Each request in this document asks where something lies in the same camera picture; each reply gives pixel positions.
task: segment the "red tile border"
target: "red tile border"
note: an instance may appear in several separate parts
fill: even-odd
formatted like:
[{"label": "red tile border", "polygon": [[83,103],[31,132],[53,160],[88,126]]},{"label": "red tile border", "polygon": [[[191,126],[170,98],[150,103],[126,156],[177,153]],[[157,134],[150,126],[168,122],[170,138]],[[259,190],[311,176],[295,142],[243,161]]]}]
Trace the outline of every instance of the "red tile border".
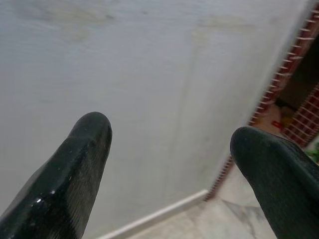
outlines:
[{"label": "red tile border", "polygon": [[[305,20],[304,25],[300,29],[300,32],[296,37],[294,44],[291,46],[289,52],[287,52],[287,55],[285,59],[282,61],[281,65],[279,66],[277,72],[273,75],[273,79],[269,84],[269,87],[264,92],[264,95],[257,104],[255,111],[252,113],[252,116],[249,122],[247,123],[248,125],[253,125],[254,123],[256,123],[258,117],[262,115],[265,111],[267,111],[268,107],[274,102],[276,96],[286,86],[288,80],[291,78],[291,75],[303,59],[314,38],[318,35],[318,32],[319,3],[310,12],[308,19]],[[315,103],[315,105],[319,107],[319,84],[316,86],[316,89],[318,90],[316,92],[313,91],[311,96],[314,96],[315,94],[318,95],[318,101],[314,102],[314,99],[311,98],[311,96],[309,96],[307,103],[304,104],[312,102],[312,104]],[[307,122],[298,122],[302,120],[302,117],[305,116],[307,116],[307,114],[298,114],[298,116],[296,116],[296,118],[294,119],[295,121],[294,123],[292,123],[292,126],[287,128],[287,132],[283,130],[286,137],[296,142],[300,146],[306,145],[319,132],[319,116],[306,117],[305,120]],[[312,131],[307,130],[308,126],[311,126]],[[213,186],[210,188],[210,191],[207,194],[205,201],[214,198],[223,181],[226,179],[226,176],[229,173],[233,164],[234,162],[231,156],[229,156],[218,178],[214,182]]]}]

